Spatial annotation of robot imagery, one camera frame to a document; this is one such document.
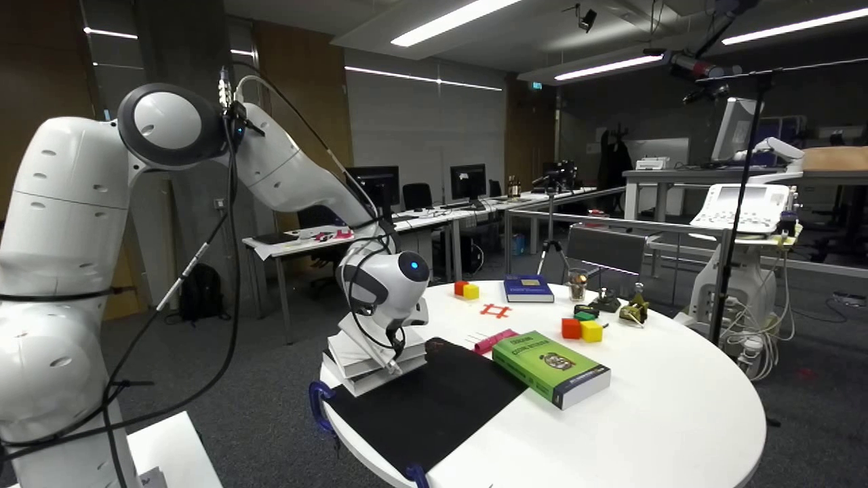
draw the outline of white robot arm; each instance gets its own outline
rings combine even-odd
[[[56,444],[66,435],[100,431],[107,364],[97,326],[131,210],[131,187],[146,169],[177,171],[226,161],[237,146],[244,184],[276,211],[332,206],[348,226],[370,222],[353,195],[309,162],[261,108],[244,107],[238,141],[219,107],[153,84],[128,96],[120,123],[50,119],[33,137],[16,175],[0,245],[0,451],[21,488],[138,486],[126,435],[116,459],[107,438]],[[348,305],[370,312],[402,351],[397,331],[419,309],[428,265],[393,256],[374,226],[341,263]]]
[[[752,177],[752,184],[775,184],[775,183],[792,183],[804,177],[804,150],[781,141],[781,138],[763,138],[755,153],[770,153],[781,161],[787,161],[787,169],[781,175],[759,175]]]

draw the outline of pole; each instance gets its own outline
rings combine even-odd
[[[724,236],[722,245],[722,263],[720,263],[720,274],[717,274],[717,284],[714,284],[714,316],[710,316],[710,343],[720,345],[722,340],[722,322],[724,322],[724,306],[728,306],[728,287],[730,287],[730,274],[733,274],[733,249],[736,249],[736,236],[737,236],[737,219],[740,219],[740,203],[743,203],[743,192],[752,177],[752,162],[755,162],[755,138],[758,138],[758,127],[759,127],[759,115],[766,107],[766,96],[770,91],[770,80],[773,72],[759,74],[758,82],[758,111],[752,118],[752,137],[749,137],[749,146],[747,146],[747,161],[740,169],[740,183],[737,183],[737,203],[736,203],[736,219],[730,234]]]

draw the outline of small robot arm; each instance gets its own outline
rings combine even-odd
[[[775,183],[792,183],[792,180],[801,180],[804,177],[804,150],[781,141],[781,138],[763,138],[758,146],[755,146],[755,156],[758,153],[770,153],[781,161],[787,161],[787,169],[781,175],[759,175],[759,177],[752,177],[749,183],[755,184],[775,184]]]

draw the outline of table leg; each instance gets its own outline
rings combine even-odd
[[[532,256],[537,256],[537,249],[541,249],[541,219],[537,217],[532,217],[532,245],[530,245],[532,249]]]
[[[513,274],[513,215],[505,211],[505,265],[507,265],[507,274]]]
[[[290,337],[290,302],[287,302],[287,278],[286,278],[286,268],[279,263],[279,259],[273,259],[273,265],[276,265],[276,291],[279,291],[279,316],[283,316],[283,322],[287,329],[287,343],[292,345],[292,337]]]
[[[656,222],[668,219],[669,187],[672,184],[665,184],[665,183],[656,184],[656,210],[655,210]]]
[[[454,283],[462,280],[462,219],[454,219]]]
[[[636,219],[640,206],[640,184],[637,183],[627,183],[627,192],[625,192],[625,219]]]

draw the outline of desk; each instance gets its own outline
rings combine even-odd
[[[580,187],[580,191],[570,191],[570,192],[553,192],[553,206],[564,206],[564,203],[579,203],[579,202],[592,202],[588,192],[595,192],[598,187]],[[546,210],[547,206],[547,192],[520,192],[516,206],[507,210]],[[513,219],[507,215],[505,219],[505,249],[511,249],[507,238],[513,236]],[[530,252],[537,256],[541,249],[541,219],[532,217],[532,236],[530,236]]]
[[[733,169],[682,169],[682,171],[625,171],[627,180],[627,192],[625,192],[625,219],[636,219],[640,215],[640,184],[650,184],[656,192],[656,210],[655,217],[663,222],[668,219],[668,192],[676,184],[722,184],[722,183],[740,183],[740,165]]]
[[[135,472],[159,469],[166,488],[222,488],[187,412],[153,423],[128,442]]]
[[[475,217],[478,211],[444,211],[444,215],[431,215],[431,217],[419,217],[419,219],[402,219],[397,222],[397,234],[409,234],[409,232],[424,232],[424,228],[433,228],[433,226],[454,226],[454,280],[462,280],[462,228],[459,222],[467,217]],[[276,287],[279,287],[279,312],[286,317],[286,326],[290,329],[290,305],[287,305],[287,280],[286,272],[279,265],[283,259],[292,259],[292,256],[307,256],[307,252],[317,252],[325,248],[344,248],[353,245],[355,238],[329,238],[329,242],[314,242],[314,238],[298,238],[298,242],[276,242],[276,245],[264,245],[256,238],[242,238],[261,260],[273,260],[276,263]]]
[[[500,283],[480,283],[478,302],[459,302],[451,284],[428,287],[427,337],[471,347],[503,329],[558,337],[573,312],[570,291],[557,305],[513,305],[511,317],[480,316],[505,305]],[[740,370],[694,331],[650,312],[644,329],[612,316],[603,345],[566,343],[612,370],[612,386],[557,409],[534,390],[520,394],[462,448],[428,472],[433,488],[733,488],[743,486],[766,444],[766,409]],[[390,486],[409,484],[379,459],[329,405],[344,448]]]

